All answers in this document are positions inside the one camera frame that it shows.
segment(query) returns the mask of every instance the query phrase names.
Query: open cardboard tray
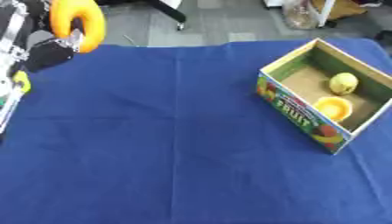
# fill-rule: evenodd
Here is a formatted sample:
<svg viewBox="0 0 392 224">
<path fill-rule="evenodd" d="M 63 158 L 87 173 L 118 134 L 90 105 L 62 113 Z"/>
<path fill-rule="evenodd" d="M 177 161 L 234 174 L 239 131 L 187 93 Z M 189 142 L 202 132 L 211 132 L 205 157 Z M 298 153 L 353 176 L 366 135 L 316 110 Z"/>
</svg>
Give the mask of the open cardboard tray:
<svg viewBox="0 0 392 224">
<path fill-rule="evenodd" d="M 342 96 L 353 104 L 353 113 L 336 123 L 312 105 L 320 97 L 335 96 L 328 81 L 339 73 L 354 74 L 360 83 Z M 392 78 L 317 38 L 262 68 L 257 92 L 336 154 L 391 107 Z"/>
</svg>

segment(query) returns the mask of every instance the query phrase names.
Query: chair wheel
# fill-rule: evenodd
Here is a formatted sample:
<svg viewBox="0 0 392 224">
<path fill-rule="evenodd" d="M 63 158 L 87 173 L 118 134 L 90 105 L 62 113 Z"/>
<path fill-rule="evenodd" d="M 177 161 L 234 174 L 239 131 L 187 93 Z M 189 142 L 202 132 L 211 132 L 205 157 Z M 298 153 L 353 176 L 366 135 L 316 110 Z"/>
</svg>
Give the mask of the chair wheel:
<svg viewBox="0 0 392 224">
<path fill-rule="evenodd" d="M 383 40 L 384 39 L 384 33 L 381 31 L 375 36 L 375 40 Z"/>
<path fill-rule="evenodd" d="M 326 21 L 325 26 L 329 28 L 335 28 L 336 26 L 338 26 L 338 23 L 335 21 Z"/>
<path fill-rule="evenodd" d="M 185 23 L 178 23 L 177 24 L 177 31 L 182 31 L 186 28 L 186 24 Z"/>
</svg>

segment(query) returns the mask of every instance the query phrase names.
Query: plastic bag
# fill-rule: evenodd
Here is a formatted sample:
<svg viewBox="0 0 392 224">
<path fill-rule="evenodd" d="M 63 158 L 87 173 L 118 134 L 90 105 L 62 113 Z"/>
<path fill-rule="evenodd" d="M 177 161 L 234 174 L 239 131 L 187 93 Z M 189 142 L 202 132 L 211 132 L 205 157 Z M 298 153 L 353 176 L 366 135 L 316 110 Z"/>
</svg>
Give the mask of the plastic bag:
<svg viewBox="0 0 392 224">
<path fill-rule="evenodd" d="M 317 26 L 317 18 L 310 12 L 310 0 L 285 0 L 283 14 L 291 28 L 309 30 Z"/>
</svg>

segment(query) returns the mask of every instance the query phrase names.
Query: chair leg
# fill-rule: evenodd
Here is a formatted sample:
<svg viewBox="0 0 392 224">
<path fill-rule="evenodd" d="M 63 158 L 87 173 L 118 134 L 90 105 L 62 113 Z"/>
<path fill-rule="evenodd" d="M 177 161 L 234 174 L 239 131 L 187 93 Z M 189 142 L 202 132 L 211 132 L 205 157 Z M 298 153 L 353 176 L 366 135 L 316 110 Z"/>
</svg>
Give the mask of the chair leg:
<svg viewBox="0 0 392 224">
<path fill-rule="evenodd" d="M 392 37 L 392 31 L 380 31 L 376 36 L 376 40 L 383 40 L 385 36 L 391 36 Z"/>
<path fill-rule="evenodd" d="M 164 14 L 167 16 L 173 18 L 178 22 L 178 29 L 182 30 L 184 29 L 184 24 L 186 22 L 186 15 L 184 13 L 180 12 L 179 10 L 173 9 L 166 3 L 163 3 L 160 0 L 150 0 L 150 1 L 145 1 L 148 4 L 150 4 L 152 7 L 156 8 L 159 11 L 162 11 Z"/>
</svg>

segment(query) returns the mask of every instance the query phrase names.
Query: table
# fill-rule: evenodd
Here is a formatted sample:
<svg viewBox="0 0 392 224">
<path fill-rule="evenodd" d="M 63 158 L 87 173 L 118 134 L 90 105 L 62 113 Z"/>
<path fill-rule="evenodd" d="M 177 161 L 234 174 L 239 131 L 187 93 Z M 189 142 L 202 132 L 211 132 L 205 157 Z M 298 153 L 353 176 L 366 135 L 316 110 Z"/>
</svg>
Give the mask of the table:
<svg viewBox="0 0 392 224">
<path fill-rule="evenodd" d="M 366 39 L 330 39 L 386 73 Z M 103 45 L 31 76 L 0 147 L 0 223 L 392 221 L 392 113 L 330 156 L 255 94 L 306 40 Z"/>
</svg>

